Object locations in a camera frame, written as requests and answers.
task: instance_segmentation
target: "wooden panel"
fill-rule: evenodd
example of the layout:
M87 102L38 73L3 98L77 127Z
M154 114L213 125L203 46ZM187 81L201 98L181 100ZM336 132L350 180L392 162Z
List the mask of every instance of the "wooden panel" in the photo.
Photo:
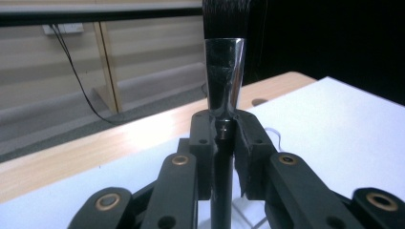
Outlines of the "wooden panel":
M0 5L94 4L96 0L0 0Z
M116 3L178 3L178 2L201 2L201 0L96 0L98 4Z
M64 38L85 89L105 85L93 24ZM79 92L66 54L41 26L0 28L0 109Z
M106 23L117 79L203 62L200 16Z
M115 67L114 65L109 65L111 62L111 56L108 55L108 53L111 53L110 39L104 22L95 22L94 25L106 83L105 86L96 88L96 91L108 105L110 111L118 113L122 111L122 105L117 88Z
M286 73L243 87L240 109L250 108L255 98L272 99L314 81L299 73ZM191 115L206 108L204 99L1 163L0 202L185 134L190 129ZM160 130L151 130L151 126L160 126Z

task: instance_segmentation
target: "wall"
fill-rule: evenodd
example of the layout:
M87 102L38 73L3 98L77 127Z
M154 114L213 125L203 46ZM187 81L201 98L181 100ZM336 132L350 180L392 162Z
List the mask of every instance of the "wall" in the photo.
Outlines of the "wall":
M0 0L0 5L57 5L57 4L120 4L201 2L201 0Z
M0 0L0 4L10 2L44 3ZM49 2L88 4L95 1ZM111 58L108 64L118 82L203 62L200 16L108 22L104 28L104 40L109 41L105 45ZM110 75L106 75L109 72L104 66L105 51L99 46L98 36L93 23L84 24L83 33L64 35L85 90L108 86ZM68 59L54 36L45 35L41 26L0 28L0 109L79 90Z

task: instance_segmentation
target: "black cable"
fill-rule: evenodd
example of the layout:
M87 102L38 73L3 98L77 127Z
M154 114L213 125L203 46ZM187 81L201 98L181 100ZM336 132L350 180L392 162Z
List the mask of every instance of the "black cable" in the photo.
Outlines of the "black cable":
M207 92L207 90L206 90L206 83L203 83L203 84L202 84L201 89L202 89L203 95L204 95L205 97L208 97L208 92Z
M111 121L111 120L108 120L108 119L102 117L102 116L96 111L96 109L93 107L92 103L90 102L89 97L86 95L86 93L85 93L85 91L84 91L83 85L82 85L82 83L81 83L81 81L80 81L80 78L78 77L77 71L76 71L76 69L75 69L74 62L72 61L71 54L69 53L68 47L66 46L65 40L63 39L63 36L62 36L62 33L60 32L59 27L58 27L56 24L51 24L51 25L50 25L50 28L53 30L53 33L56 35L56 38L57 38L57 40L59 41L59 44L62 46L63 51L65 52L66 56L68 57L69 63L71 64L72 70L74 71L74 74L75 74L75 77L76 77L76 79L77 79L77 82L78 82L78 84L79 84L79 86L80 86L80 89L81 89L81 91L83 92L83 95L84 95L84 97L85 97L85 99L86 99L86 101L87 101L87 104L89 104L89 107L90 107L90 109L92 109L93 113L94 113L95 115L97 115L101 120L103 120L103 121L105 121L105 122L107 122L107 123L110 123L110 124L112 124L112 125L115 125L115 126L116 126L116 125L119 125L119 124L126 123L126 121Z

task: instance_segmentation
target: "black bristles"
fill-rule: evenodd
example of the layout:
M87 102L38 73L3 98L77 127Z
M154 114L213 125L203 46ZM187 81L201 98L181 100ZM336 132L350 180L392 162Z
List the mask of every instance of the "black bristles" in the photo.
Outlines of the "black bristles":
M250 0L202 0L205 39L246 38Z

